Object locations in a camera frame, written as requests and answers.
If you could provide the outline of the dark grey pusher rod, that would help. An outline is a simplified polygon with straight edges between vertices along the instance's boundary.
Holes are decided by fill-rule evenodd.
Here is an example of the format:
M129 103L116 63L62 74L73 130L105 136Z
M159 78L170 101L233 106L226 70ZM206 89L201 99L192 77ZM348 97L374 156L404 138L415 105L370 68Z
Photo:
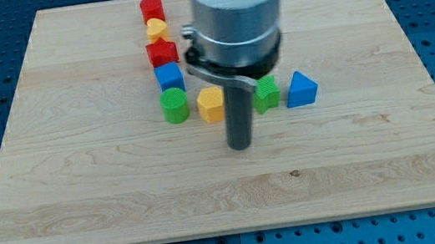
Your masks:
M245 150L252 141L253 94L246 89L223 88L227 144L233 150Z

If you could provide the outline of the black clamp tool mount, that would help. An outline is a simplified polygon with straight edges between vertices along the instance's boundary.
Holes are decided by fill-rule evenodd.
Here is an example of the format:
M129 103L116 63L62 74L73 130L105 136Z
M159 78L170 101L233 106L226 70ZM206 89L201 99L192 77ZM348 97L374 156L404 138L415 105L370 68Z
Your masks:
M281 31L276 25L240 43L207 38L191 24L183 25L181 35L191 41L185 51L188 73L209 83L248 93L255 91L257 80L266 76L279 58Z

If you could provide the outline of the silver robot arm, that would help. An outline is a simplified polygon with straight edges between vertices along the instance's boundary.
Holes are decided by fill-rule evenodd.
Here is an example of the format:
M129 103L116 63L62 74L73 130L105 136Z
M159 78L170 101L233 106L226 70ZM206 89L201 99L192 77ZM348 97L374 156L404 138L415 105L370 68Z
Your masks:
M192 19L181 35L187 72L223 89L227 145L252 141L253 95L258 79L278 62L280 0L189 0Z

